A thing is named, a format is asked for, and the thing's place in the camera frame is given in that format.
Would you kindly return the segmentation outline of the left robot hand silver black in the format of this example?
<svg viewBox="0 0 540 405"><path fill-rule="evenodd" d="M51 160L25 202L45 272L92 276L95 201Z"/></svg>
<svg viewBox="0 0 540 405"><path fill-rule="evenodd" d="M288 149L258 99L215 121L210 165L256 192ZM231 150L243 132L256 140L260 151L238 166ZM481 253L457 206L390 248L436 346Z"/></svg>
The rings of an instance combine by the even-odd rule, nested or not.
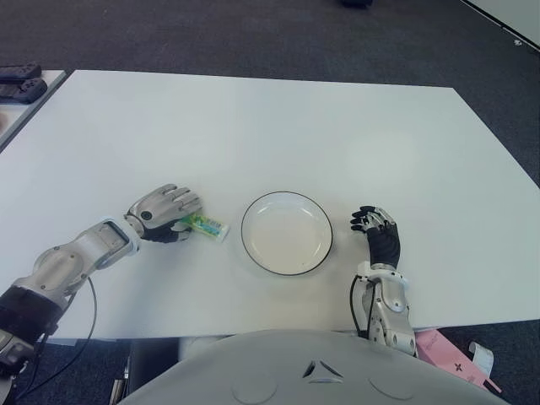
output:
<svg viewBox="0 0 540 405"><path fill-rule="evenodd" d="M136 201L124 219L143 240L174 243L188 239L191 234L188 225L177 227L176 224L201 209L202 202L195 192L166 184Z"/></svg>

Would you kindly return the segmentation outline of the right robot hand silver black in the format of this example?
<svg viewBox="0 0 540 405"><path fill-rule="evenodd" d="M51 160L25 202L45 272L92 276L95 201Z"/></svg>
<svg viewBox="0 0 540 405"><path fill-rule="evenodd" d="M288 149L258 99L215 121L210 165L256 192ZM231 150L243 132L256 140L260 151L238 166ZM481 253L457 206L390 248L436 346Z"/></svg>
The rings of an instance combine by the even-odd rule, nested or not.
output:
<svg viewBox="0 0 540 405"><path fill-rule="evenodd" d="M397 223L384 209L362 206L352 213L351 230L365 235L370 252L370 264L397 268L401 242Z"/></svg>

